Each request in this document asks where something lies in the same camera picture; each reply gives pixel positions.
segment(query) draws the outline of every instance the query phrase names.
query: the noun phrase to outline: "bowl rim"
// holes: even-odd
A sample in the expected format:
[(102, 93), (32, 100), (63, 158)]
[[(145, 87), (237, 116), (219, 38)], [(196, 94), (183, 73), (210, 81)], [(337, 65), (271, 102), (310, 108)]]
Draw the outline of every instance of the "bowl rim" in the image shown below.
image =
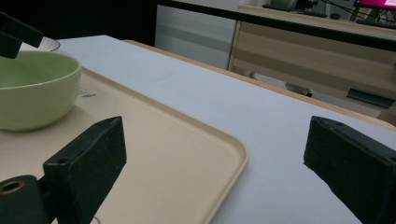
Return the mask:
[(32, 88), (32, 87), (35, 87), (35, 86), (41, 86), (41, 85), (49, 84), (51, 82), (57, 82), (57, 81), (60, 81), (62, 79), (71, 77), (71, 76), (75, 75), (76, 73), (78, 73), (79, 70), (81, 70), (81, 63), (76, 58), (74, 58), (74, 57), (72, 57), (70, 55), (67, 55), (67, 54), (54, 52), (54, 51), (40, 51), (40, 50), (21, 50), (19, 53), (23, 53), (23, 54), (51, 54), (51, 55), (56, 55), (57, 57), (59, 56), (59, 57), (64, 57), (64, 58), (67, 58), (67, 59), (71, 59), (72, 61), (76, 62), (78, 66), (76, 67), (75, 70), (73, 70), (72, 72), (70, 72), (69, 74), (67, 74), (66, 76), (63, 76), (63, 77), (58, 77), (58, 78), (52, 79), (50, 81), (39, 82), (39, 83), (23, 85), (23, 86), (0, 87), (0, 91)]

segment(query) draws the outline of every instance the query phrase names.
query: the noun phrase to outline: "monitor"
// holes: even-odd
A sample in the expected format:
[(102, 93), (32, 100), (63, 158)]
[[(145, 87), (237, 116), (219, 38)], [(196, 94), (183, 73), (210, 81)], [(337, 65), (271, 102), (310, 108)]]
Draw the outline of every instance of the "monitor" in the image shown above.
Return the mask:
[(396, 0), (355, 0), (353, 6), (396, 11)]

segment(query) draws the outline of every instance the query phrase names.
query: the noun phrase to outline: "bowl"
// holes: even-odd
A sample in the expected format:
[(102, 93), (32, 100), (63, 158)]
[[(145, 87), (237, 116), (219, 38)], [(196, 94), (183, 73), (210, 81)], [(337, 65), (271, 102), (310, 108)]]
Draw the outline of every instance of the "bowl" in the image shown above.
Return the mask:
[(81, 65), (48, 51), (0, 57), (0, 130), (32, 131), (62, 118), (74, 106)]

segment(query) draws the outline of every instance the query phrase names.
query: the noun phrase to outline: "dark background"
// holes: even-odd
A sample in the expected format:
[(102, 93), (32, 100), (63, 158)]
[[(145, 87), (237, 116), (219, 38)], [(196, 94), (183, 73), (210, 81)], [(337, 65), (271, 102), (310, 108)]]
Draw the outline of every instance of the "dark background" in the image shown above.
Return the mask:
[(154, 46), (157, 4), (150, 0), (11, 0), (0, 11), (53, 39), (109, 35)]

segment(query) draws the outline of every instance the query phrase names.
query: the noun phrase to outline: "beige tray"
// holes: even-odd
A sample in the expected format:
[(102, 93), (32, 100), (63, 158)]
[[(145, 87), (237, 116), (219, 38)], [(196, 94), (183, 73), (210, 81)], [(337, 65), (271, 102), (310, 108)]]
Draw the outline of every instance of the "beige tray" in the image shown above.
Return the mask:
[(244, 145), (85, 69), (66, 117), (31, 133), (0, 132), (1, 180), (41, 177), (56, 151), (96, 121), (119, 115), (128, 161), (96, 214), (101, 223), (209, 222), (248, 161)]

